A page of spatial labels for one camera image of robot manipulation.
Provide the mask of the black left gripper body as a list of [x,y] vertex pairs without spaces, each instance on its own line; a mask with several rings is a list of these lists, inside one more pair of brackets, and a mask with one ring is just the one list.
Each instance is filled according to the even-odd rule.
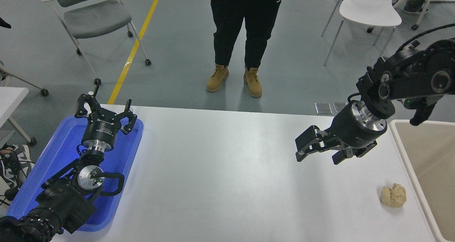
[[101,141],[114,147],[121,123],[112,111],[93,111],[87,119],[87,127],[82,137],[82,145],[88,147],[91,141]]

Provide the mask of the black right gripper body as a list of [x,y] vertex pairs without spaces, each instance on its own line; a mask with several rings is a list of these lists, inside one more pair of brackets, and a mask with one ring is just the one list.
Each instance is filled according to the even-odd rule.
[[373,115],[366,105],[346,105],[325,131],[346,145],[363,148],[387,131],[387,122]]

